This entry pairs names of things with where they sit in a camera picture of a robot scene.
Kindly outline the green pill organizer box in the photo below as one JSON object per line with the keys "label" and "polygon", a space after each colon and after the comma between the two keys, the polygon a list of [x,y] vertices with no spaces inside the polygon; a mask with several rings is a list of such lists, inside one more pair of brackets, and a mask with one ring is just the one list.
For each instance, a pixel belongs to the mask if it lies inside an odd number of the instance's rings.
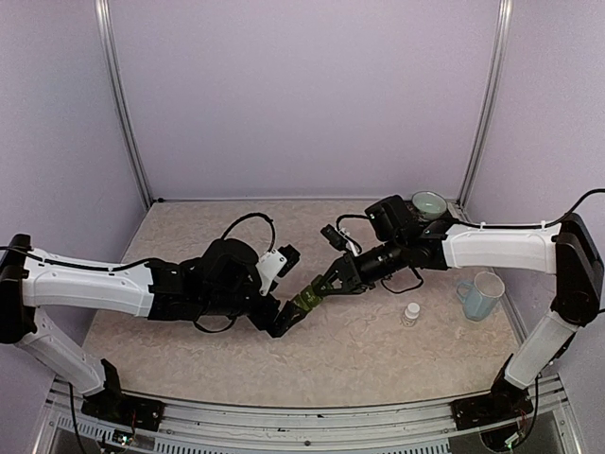
{"label": "green pill organizer box", "polygon": [[304,313],[311,312],[322,301],[323,297],[317,294],[313,284],[307,285],[292,298],[292,303]]}

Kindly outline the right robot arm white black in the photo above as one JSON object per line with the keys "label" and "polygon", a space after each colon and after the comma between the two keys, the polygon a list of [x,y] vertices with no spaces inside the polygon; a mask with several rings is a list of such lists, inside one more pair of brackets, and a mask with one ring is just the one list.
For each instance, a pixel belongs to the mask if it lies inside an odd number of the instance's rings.
{"label": "right robot arm white black", "polygon": [[600,313],[604,263],[582,218],[572,211],[530,225],[471,224],[449,213],[429,221],[412,201],[393,195],[368,207],[365,216],[379,246],[360,255],[345,251],[313,283],[319,297],[360,294],[404,268],[490,267],[555,275],[549,309],[483,400],[484,412],[494,420],[519,406],[547,363]]}

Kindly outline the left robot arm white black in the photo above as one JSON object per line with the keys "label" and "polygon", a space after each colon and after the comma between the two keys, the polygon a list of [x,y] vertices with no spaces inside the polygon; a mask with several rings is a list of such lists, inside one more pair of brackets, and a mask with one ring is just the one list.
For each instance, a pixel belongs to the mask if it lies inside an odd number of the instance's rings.
{"label": "left robot arm white black", "polygon": [[298,263],[291,245],[263,255],[247,243],[222,235],[203,255],[170,263],[146,258],[131,264],[63,258],[35,250],[28,235],[13,237],[1,258],[1,342],[14,344],[67,379],[82,394],[83,409],[99,419],[120,421],[143,400],[122,391],[116,368],[87,354],[60,331],[45,306],[122,312],[161,322],[190,322],[202,316],[246,317],[260,331],[281,337],[305,311],[280,303],[271,292]]}

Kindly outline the white pill bottle near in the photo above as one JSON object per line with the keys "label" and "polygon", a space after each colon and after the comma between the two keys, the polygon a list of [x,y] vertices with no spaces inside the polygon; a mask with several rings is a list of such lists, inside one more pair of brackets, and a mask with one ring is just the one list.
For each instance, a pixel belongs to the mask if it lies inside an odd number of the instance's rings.
{"label": "white pill bottle near", "polygon": [[404,326],[411,327],[413,326],[420,317],[421,308],[417,303],[409,303],[403,314],[403,324]]}

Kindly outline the pale green bowl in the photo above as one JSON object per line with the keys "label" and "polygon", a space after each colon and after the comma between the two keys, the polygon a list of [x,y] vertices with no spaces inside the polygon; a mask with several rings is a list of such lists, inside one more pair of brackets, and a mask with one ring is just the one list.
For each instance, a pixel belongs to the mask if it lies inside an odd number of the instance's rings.
{"label": "pale green bowl", "polygon": [[434,220],[447,211],[447,202],[439,194],[432,191],[419,191],[415,193],[411,202],[420,216],[426,220]]}

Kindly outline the light blue mug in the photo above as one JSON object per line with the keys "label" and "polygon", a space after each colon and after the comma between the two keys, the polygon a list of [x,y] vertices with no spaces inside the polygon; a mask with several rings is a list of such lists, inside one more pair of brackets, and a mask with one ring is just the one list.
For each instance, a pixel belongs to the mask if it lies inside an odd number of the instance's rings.
{"label": "light blue mug", "polygon": [[465,317],[480,322],[491,314],[505,289],[504,282],[497,274],[481,271],[471,281],[458,283],[456,294]]}

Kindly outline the front aluminium rail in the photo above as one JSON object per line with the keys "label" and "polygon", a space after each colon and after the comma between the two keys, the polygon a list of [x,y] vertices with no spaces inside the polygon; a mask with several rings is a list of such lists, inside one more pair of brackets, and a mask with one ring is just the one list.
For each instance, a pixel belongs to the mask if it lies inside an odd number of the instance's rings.
{"label": "front aluminium rail", "polygon": [[[579,423],[556,377],[540,383],[541,417],[527,441],[513,453],[588,453]],[[453,398],[384,406],[287,409],[220,405],[157,397],[165,402],[157,431],[137,428],[124,453],[444,453],[457,437],[475,437],[512,421],[485,428],[458,430],[451,409]],[[66,385],[53,384],[26,453],[50,453],[65,432],[73,434]],[[77,413],[79,434],[95,441],[128,427],[101,422]]]}

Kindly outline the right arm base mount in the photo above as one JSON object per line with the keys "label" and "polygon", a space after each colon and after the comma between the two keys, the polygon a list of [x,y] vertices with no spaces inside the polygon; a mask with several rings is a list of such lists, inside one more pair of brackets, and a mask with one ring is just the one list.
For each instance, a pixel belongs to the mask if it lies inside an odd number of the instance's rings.
{"label": "right arm base mount", "polygon": [[460,398],[450,404],[457,430],[479,428],[532,413],[533,404],[528,397],[511,403],[508,398],[485,393]]}

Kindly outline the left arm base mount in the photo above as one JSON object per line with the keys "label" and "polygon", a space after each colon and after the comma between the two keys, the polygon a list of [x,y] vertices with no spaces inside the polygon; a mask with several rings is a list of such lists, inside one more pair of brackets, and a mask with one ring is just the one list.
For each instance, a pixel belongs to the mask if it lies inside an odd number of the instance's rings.
{"label": "left arm base mount", "polygon": [[156,432],[164,408],[165,403],[160,400],[105,390],[85,396],[81,411],[102,421]]}

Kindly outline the right aluminium frame post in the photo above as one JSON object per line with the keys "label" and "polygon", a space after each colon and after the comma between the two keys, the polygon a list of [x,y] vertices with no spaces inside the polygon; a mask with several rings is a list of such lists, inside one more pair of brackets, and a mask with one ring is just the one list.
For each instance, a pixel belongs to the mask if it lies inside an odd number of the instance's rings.
{"label": "right aluminium frame post", "polygon": [[513,4],[514,2],[512,0],[501,0],[498,4],[493,49],[487,73],[486,86],[479,110],[471,155],[457,197],[457,204],[461,209],[465,209],[469,204],[485,151],[497,102],[500,79],[505,64]]}

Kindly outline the aluminium frame post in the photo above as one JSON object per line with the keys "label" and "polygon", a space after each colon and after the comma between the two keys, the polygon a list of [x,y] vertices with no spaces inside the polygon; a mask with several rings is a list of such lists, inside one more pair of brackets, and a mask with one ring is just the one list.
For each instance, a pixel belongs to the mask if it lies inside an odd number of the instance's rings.
{"label": "aluminium frame post", "polygon": [[485,151],[497,102],[500,79],[505,64],[513,4],[514,2],[512,0],[501,0],[498,4],[493,49],[487,73],[486,86],[479,110],[471,155],[457,197],[457,204],[461,209],[465,209],[469,204]]}
{"label": "aluminium frame post", "polygon": [[120,74],[117,46],[112,28],[111,2],[108,0],[95,0],[95,17],[108,71],[113,103],[125,143],[130,168],[141,203],[145,210],[148,211],[152,206],[154,199],[136,142],[126,93]]}

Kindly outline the left aluminium frame post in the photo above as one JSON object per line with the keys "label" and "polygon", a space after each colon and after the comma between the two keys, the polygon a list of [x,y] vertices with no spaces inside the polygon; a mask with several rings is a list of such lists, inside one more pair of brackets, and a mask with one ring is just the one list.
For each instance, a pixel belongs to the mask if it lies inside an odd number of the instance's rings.
{"label": "left aluminium frame post", "polygon": [[130,168],[141,203],[145,210],[148,211],[152,206],[154,199],[136,142],[126,93],[120,74],[117,46],[112,28],[111,2],[108,0],[95,0],[95,17],[108,71],[113,103],[125,143]]}

